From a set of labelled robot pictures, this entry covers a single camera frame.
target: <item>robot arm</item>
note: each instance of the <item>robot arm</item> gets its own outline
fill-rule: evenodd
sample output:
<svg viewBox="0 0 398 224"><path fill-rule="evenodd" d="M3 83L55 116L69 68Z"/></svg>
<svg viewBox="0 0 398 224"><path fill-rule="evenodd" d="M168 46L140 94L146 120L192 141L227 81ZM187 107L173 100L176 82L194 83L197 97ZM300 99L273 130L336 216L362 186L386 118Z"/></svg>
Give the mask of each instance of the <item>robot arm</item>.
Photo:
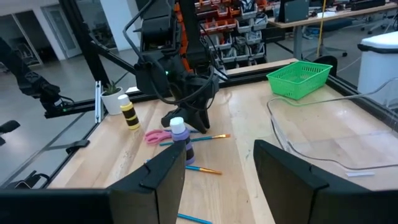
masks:
<svg viewBox="0 0 398 224"><path fill-rule="evenodd" d="M60 88L33 72L1 37L0 62L15 75L21 92L35 99L39 98L47 112L59 110L68 104L61 100Z"/></svg>

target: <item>green basket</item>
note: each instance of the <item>green basket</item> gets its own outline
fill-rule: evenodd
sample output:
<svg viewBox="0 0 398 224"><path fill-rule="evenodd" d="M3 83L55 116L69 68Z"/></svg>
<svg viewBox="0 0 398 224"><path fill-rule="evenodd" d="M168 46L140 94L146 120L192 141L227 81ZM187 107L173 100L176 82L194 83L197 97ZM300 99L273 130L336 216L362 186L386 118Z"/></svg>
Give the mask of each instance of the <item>green basket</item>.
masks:
<svg viewBox="0 0 398 224"><path fill-rule="evenodd" d="M299 100L322 87L331 68L331 65L294 62L268 74L267 78L274 93Z"/></svg>

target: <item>paint bottle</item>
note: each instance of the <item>paint bottle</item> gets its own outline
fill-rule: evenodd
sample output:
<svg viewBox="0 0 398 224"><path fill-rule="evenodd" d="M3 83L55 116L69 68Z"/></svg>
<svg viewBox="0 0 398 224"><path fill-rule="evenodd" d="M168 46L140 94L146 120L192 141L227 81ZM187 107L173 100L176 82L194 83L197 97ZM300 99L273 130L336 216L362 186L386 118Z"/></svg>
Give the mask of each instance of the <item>paint bottle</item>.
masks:
<svg viewBox="0 0 398 224"><path fill-rule="evenodd" d="M172 129L172 139L176 141L185 141L187 144L187 160L185 165L190 165L195 162L195 153L193 152L192 142L190 139L190 132L184 124L184 119L181 117L172 118L170 120L170 127Z"/></svg>
<svg viewBox="0 0 398 224"><path fill-rule="evenodd" d="M136 114L136 111L134 109L134 106L132 105L129 96L126 94L123 94L118 97L118 100L120 102L120 109L123 112L124 117L126 118L127 125L129 126L130 130L135 130L139 128L139 121L138 117Z"/></svg>

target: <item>desk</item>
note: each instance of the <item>desk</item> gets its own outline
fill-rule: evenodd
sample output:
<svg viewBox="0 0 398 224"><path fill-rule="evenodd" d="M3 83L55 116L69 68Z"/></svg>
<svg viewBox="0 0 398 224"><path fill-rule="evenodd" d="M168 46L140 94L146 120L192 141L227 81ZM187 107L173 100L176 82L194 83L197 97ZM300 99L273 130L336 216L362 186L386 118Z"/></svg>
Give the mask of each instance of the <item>desk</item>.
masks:
<svg viewBox="0 0 398 224"><path fill-rule="evenodd" d="M336 12L334 16L329 16L329 17L324 17L323 21L330 21L334 19L340 19L340 18L347 18L347 17L355 17L355 16L362 16L366 14L372 14L375 12L382 12L382 11L388 11L391 9L397 9L398 4L394 2L386 3L384 6L378 6L378 7L373 7L369 9L363 9L363 10L358 10L358 11L340 11ZM303 26L308 26L316 23L321 22L321 18L318 17L310 17L306 20L302 21L296 21L296 22L275 22L274 18L270 18L268 22L276 27L279 28L289 28L289 27L294 27L294 44L293 44L293 55L294 58L301 59L302 56L302 40L303 40L303 35L302 35L302 28Z"/></svg>
<svg viewBox="0 0 398 224"><path fill-rule="evenodd" d="M258 66L275 67L291 61L294 60ZM231 75L250 69L253 68L239 68L238 71L232 70L228 73ZM334 89L324 86L305 99L319 100L339 96L341 95ZM193 144L196 155L194 165L221 170L223 175L187 170L180 213L211 220L213 223L274 223L259 185L252 158L255 139L264 139L276 144L270 114L266 107L266 103L274 97L268 82L223 88L217 93L215 102L208 111L211 123L208 134L231 133L232 137L195 142ZM148 146L142 138L146 131L161 128L161 117L174 106L152 100L136 103L134 107L141 122L141 129L128 130L123 115L105 117L89 137L91 144L87 148L80 149L72 157L50 187L107 187L136 170L146 159L164 150L165 147ZM330 119L324 123L331 124L335 131L341 127L356 126L359 123L374 128L384 126L353 103L341 107L340 110L346 111L347 108L350 109L350 116L358 116L358 118L349 120L344 116L338 116L335 112L338 112L339 108L335 108L333 114L329 116ZM323 110L319 112L330 112L328 108ZM384 182L368 181L364 185L371 189L378 189L383 188L386 182L389 187L398 187L397 181L392 179ZM177 223L190 222L178 219Z"/></svg>

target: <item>pink scissors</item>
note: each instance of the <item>pink scissors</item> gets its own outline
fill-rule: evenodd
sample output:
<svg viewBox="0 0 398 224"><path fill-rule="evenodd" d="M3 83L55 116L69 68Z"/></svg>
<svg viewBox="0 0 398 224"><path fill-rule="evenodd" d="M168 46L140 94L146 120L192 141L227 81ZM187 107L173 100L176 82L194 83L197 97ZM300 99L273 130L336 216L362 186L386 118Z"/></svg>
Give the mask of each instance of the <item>pink scissors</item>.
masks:
<svg viewBox="0 0 398 224"><path fill-rule="evenodd" d="M158 144L164 139L169 139L171 137L172 133L170 131L155 129L146 133L144 139L148 144Z"/></svg>

